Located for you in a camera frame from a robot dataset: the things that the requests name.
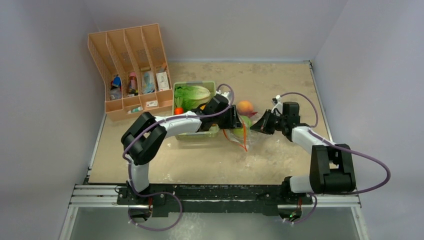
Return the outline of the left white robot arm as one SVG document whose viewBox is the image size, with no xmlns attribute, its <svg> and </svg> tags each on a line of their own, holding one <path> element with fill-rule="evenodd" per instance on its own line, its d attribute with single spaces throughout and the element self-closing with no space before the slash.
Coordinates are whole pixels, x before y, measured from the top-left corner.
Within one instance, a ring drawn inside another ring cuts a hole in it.
<svg viewBox="0 0 424 240">
<path fill-rule="evenodd" d="M 166 138 L 180 134 L 204 132 L 213 125 L 223 130 L 240 129 L 243 123 L 236 106 L 225 96 L 216 94 L 182 114 L 162 117 L 142 113 L 121 137 L 122 157 L 128 163 L 129 197 L 138 205 L 149 199 L 149 163 Z"/>
</svg>

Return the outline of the clear zip top bag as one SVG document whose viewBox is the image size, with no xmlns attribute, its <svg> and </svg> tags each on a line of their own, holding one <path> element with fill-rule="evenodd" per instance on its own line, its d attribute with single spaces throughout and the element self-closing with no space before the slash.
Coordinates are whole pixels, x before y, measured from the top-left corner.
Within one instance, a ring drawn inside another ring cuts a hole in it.
<svg viewBox="0 0 424 240">
<path fill-rule="evenodd" d="M 251 119 L 252 124 L 256 123 L 260 119 L 260 117 L 258 117 L 257 115 L 255 115 L 253 117 L 249 117 L 249 118 Z M 222 131 L 223 131 L 225 138 L 229 142 L 241 147 L 245 152 L 248 152 L 253 147 L 259 145 L 259 143 L 264 138 L 264 135 L 262 133 L 252 131 L 250 129 L 249 129 L 250 132 L 249 132 L 248 136 L 245 135 L 244 138 L 238 138 L 238 137 L 233 135 L 234 129 L 223 129 Z"/>
</svg>

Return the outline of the fake green cabbage head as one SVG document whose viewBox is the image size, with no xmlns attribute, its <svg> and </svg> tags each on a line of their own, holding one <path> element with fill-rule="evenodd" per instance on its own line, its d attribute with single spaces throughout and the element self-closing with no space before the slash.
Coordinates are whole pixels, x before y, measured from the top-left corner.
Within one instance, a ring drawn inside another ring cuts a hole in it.
<svg viewBox="0 0 424 240">
<path fill-rule="evenodd" d="M 232 134 L 237 138 L 244 139 L 245 136 L 249 135 L 250 127 L 253 125 L 253 123 L 252 120 L 247 116 L 241 115 L 239 118 L 242 123 L 242 127 L 234 129 Z"/>
</svg>

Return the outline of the fake peach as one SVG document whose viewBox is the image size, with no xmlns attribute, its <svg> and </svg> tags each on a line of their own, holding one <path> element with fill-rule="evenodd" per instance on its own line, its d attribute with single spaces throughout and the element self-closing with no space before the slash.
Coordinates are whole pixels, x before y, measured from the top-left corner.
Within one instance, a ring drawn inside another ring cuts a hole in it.
<svg viewBox="0 0 424 240">
<path fill-rule="evenodd" d="M 236 110 L 239 115 L 249 116 L 254 112 L 254 106 L 250 101 L 242 100 L 236 104 Z"/>
</svg>

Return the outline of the fake red chili pepper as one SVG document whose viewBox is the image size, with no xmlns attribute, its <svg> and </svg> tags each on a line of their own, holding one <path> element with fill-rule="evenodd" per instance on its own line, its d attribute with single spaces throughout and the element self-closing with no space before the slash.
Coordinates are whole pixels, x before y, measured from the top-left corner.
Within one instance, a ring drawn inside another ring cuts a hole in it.
<svg viewBox="0 0 424 240">
<path fill-rule="evenodd" d="M 257 113 L 258 113 L 257 111 L 251 112 L 251 113 L 248 114 L 248 117 L 251 118 L 251 117 L 255 116 Z"/>
</svg>

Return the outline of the fake orange carrot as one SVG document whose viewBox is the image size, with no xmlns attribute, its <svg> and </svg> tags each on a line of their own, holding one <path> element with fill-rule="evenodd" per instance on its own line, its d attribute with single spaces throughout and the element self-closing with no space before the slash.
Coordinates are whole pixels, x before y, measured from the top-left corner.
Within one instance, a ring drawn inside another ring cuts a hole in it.
<svg viewBox="0 0 424 240">
<path fill-rule="evenodd" d="M 174 99 L 174 115 L 180 115 L 184 113 L 183 103 L 184 100 L 181 97 L 177 97 Z"/>
</svg>

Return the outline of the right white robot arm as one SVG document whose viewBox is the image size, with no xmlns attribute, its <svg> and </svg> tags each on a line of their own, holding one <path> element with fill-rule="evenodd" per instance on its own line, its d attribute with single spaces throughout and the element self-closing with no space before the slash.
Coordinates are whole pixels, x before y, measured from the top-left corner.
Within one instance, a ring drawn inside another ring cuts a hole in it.
<svg viewBox="0 0 424 240">
<path fill-rule="evenodd" d="M 292 204 L 300 198 L 301 193 L 351 193 L 356 188 L 356 179 L 350 147 L 325 142 L 308 124 L 301 122 L 299 112 L 297 102 L 283 102 L 281 111 L 266 110 L 250 127 L 252 131 L 267 135 L 281 132 L 290 142 L 310 154 L 309 173 L 285 179 L 288 185 L 280 191 L 282 200 Z"/>
</svg>

